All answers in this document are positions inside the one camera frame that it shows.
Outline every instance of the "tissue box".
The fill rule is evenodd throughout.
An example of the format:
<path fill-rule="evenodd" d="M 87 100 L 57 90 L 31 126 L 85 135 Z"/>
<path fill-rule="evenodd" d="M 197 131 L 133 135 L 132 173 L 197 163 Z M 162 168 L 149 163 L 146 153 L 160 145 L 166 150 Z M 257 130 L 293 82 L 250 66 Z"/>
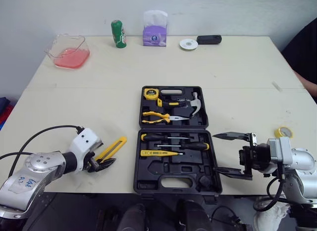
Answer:
<path fill-rule="evenodd" d="M 143 46 L 166 46 L 166 28 L 147 26 L 143 30 Z"/>

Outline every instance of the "white cloth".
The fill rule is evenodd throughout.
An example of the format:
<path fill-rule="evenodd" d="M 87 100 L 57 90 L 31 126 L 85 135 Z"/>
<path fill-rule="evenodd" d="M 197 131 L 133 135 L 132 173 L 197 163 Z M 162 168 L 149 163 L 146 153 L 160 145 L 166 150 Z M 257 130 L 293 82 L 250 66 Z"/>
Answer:
<path fill-rule="evenodd" d="M 271 201 L 264 201 L 259 208 L 264 208 Z M 272 208 L 264 212 L 256 212 L 254 215 L 254 227 L 256 231 L 277 231 L 281 220 L 287 215 L 289 204 L 277 202 Z"/>

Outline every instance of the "black remote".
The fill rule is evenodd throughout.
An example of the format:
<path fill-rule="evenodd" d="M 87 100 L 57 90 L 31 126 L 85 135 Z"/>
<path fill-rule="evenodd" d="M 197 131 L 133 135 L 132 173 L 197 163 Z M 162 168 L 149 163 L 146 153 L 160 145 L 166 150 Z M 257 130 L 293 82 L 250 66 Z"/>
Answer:
<path fill-rule="evenodd" d="M 220 44 L 221 35 L 202 35 L 197 37 L 198 44 Z"/>

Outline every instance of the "toolbox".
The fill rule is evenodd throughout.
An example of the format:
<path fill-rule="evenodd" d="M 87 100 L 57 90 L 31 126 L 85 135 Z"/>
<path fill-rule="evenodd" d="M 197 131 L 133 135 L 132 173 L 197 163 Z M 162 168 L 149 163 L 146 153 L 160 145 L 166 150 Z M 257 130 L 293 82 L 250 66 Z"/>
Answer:
<path fill-rule="evenodd" d="M 219 173 L 213 170 L 217 162 L 200 87 L 144 86 L 139 124 L 133 184 L 137 193 L 222 192 Z M 166 179 L 188 186 L 171 187 Z"/>

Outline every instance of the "red object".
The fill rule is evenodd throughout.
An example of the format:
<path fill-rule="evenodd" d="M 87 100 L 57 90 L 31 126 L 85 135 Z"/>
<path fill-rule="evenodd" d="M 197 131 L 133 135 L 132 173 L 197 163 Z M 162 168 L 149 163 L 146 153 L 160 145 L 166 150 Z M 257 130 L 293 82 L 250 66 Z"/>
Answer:
<path fill-rule="evenodd" d="M 76 69 L 84 64 L 89 54 L 89 50 L 65 49 L 58 58 L 54 59 L 54 63 L 56 66 Z"/>
<path fill-rule="evenodd" d="M 8 105 L 7 107 L 5 107 L 3 113 L 0 115 L 0 123 L 4 122 L 9 117 L 12 110 L 13 110 L 12 105 Z"/>

